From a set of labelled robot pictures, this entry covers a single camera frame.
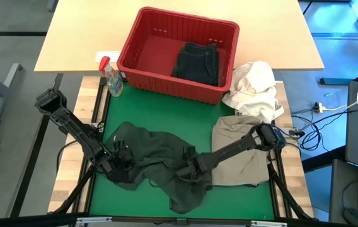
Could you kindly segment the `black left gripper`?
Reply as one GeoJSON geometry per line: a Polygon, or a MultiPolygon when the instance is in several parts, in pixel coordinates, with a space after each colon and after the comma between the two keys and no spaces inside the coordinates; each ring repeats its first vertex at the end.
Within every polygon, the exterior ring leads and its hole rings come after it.
{"type": "Polygon", "coordinates": [[[134,167],[134,155],[124,140],[112,143],[112,151],[105,161],[107,179],[116,183],[129,183],[129,172],[134,167]]]}

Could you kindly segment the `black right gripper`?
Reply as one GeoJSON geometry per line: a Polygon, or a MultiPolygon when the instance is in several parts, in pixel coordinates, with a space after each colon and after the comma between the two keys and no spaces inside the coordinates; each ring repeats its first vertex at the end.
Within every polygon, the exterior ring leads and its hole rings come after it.
{"type": "Polygon", "coordinates": [[[186,182],[210,182],[212,171],[212,154],[197,153],[194,146],[183,149],[183,164],[176,171],[176,176],[186,182]]]}

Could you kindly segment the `black garment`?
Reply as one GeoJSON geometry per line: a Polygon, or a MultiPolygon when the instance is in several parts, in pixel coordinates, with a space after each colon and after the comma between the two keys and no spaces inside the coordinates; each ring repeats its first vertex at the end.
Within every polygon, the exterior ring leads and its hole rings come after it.
{"type": "Polygon", "coordinates": [[[176,57],[171,75],[175,78],[218,86],[219,53],[217,45],[185,43],[176,57]]]}
{"type": "Polygon", "coordinates": [[[207,172],[195,180],[179,177],[176,172],[187,164],[187,160],[198,154],[192,145],[169,132],[149,131],[130,122],[121,123],[108,138],[106,147],[117,148],[118,143],[127,151],[117,151],[123,159],[123,172],[105,172],[106,178],[125,190],[135,190],[149,180],[153,187],[160,188],[169,198],[170,210],[178,214],[188,213],[200,205],[212,188],[211,173],[207,172]]]}

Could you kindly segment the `beige garment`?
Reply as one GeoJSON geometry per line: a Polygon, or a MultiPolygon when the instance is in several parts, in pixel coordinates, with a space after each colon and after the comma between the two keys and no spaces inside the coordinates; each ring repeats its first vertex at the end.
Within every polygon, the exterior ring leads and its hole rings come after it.
{"type": "MultiPolygon", "coordinates": [[[[260,120],[232,115],[218,118],[212,129],[212,151],[215,152],[247,134],[260,120]]],[[[212,183],[219,186],[257,186],[269,179],[266,151],[251,149],[228,158],[212,170],[212,183]]]]}

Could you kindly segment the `red plastic laundry bin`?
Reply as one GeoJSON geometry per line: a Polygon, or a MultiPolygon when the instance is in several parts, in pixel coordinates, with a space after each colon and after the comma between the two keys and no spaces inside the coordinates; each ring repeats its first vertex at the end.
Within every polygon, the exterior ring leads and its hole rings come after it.
{"type": "Polygon", "coordinates": [[[136,88],[217,104],[231,86],[239,31],[232,21],[143,7],[132,25],[117,67],[136,88]],[[217,86],[172,75],[180,49],[187,42],[217,45],[217,86]]]}

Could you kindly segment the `clear spray bottle red trigger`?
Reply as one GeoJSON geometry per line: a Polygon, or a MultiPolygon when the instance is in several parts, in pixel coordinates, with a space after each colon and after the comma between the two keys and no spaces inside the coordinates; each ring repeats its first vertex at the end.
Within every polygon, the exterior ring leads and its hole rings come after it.
{"type": "Polygon", "coordinates": [[[123,91],[123,81],[120,73],[110,64],[110,58],[103,56],[101,58],[98,70],[106,77],[107,86],[113,97],[119,97],[123,91]]]}

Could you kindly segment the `white crumpled garment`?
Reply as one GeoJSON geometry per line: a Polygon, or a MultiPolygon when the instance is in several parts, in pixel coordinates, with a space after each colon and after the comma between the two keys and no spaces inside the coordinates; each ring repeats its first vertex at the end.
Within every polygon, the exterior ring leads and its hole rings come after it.
{"type": "Polygon", "coordinates": [[[275,85],[273,70],[267,62],[248,62],[233,71],[230,89],[222,102],[235,109],[236,115],[270,123],[284,113],[284,107],[276,99],[275,85]]]}

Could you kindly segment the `beige wooden desk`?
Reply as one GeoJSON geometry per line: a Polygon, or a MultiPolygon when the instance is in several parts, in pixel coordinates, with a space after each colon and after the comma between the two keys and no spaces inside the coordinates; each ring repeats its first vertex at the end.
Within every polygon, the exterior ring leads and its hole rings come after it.
{"type": "Polygon", "coordinates": [[[145,6],[237,23],[235,66],[266,61],[276,70],[324,68],[297,0],[59,0],[35,72],[97,71],[97,53],[121,50],[145,6]]]}

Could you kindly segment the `black computer mouse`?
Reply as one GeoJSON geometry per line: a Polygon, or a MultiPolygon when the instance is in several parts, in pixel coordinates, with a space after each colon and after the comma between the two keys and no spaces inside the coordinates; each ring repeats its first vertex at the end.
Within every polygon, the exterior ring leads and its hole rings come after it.
{"type": "Polygon", "coordinates": [[[348,224],[358,226],[358,210],[351,207],[343,208],[342,216],[348,224]]]}

